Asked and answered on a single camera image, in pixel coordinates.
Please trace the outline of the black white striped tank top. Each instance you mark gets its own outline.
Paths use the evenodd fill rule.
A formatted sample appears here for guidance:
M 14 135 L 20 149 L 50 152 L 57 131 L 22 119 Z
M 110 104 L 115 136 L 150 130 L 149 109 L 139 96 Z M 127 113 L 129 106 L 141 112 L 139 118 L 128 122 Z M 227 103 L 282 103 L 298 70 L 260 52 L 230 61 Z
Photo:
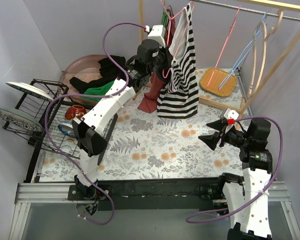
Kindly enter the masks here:
M 199 86 L 196 79 L 196 50 L 193 32 L 193 7 L 188 3 L 180 13 L 169 52 L 173 56 L 170 80 L 160 91 L 157 116 L 188 119 L 198 113 Z

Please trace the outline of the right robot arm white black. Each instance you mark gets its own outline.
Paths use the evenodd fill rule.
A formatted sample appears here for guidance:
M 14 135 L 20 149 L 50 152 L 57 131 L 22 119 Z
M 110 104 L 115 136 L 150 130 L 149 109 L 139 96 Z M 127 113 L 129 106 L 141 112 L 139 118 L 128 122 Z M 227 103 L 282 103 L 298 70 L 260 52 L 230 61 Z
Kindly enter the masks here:
M 271 123 L 262 118 L 252 119 L 245 131 L 237 130 L 233 123 L 233 119 L 225 118 L 207 123 L 215 133 L 199 136 L 212 150 L 225 143 L 240 149 L 243 176 L 222 173 L 216 186 L 217 195 L 227 200 L 229 212 L 235 212 L 230 217 L 227 239 L 270 240 L 268 191 L 264 187 L 273 171 L 273 158 L 266 149 Z

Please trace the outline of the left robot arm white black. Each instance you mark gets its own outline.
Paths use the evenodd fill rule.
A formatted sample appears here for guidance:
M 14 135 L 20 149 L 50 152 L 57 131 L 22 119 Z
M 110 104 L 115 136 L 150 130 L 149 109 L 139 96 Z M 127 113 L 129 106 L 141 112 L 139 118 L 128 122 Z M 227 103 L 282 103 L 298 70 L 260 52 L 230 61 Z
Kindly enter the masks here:
M 149 82 L 153 73 L 168 67 L 171 60 L 172 55 L 164 39 L 143 40 L 137 48 L 136 55 L 131 57 L 124 67 L 129 79 L 117 78 L 106 93 L 106 98 L 102 98 L 83 117 L 73 119 L 72 127 L 80 152 L 81 168 L 80 173 L 74 177 L 74 182 L 79 194 L 85 200 L 93 199 L 97 193 L 92 183 L 97 181 L 94 171 L 99 164 L 99 155 L 108 145 L 108 140 L 103 134 L 108 122 L 136 92 Z

